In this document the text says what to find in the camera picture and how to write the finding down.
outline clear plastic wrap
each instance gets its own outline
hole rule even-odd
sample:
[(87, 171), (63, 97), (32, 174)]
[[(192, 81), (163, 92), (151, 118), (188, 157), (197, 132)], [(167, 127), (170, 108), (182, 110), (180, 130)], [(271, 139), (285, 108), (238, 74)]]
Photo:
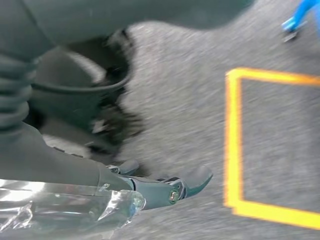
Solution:
[(137, 191), (0, 179), (0, 239), (105, 240), (143, 208)]

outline robotic arm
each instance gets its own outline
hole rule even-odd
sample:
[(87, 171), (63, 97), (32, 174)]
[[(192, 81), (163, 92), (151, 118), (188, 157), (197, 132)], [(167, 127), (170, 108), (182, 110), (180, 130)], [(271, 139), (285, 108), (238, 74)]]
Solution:
[(226, 24), (254, 0), (0, 0), (0, 179), (101, 187), (141, 193), (144, 209), (194, 196), (211, 178), (200, 167), (186, 178), (114, 173), (102, 163), (48, 147), (23, 121), (36, 59), (56, 46), (107, 36), (143, 21), (211, 29)]

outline bolt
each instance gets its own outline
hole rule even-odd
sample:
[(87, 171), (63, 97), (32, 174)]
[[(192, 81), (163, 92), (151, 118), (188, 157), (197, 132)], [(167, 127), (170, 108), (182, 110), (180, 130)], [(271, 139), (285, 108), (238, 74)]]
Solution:
[(175, 204), (175, 203), (177, 203), (178, 201), (178, 199), (179, 199), (179, 193), (177, 190), (175, 190), (175, 189), (171, 190), (171, 192), (170, 193), (169, 200), (172, 204)]

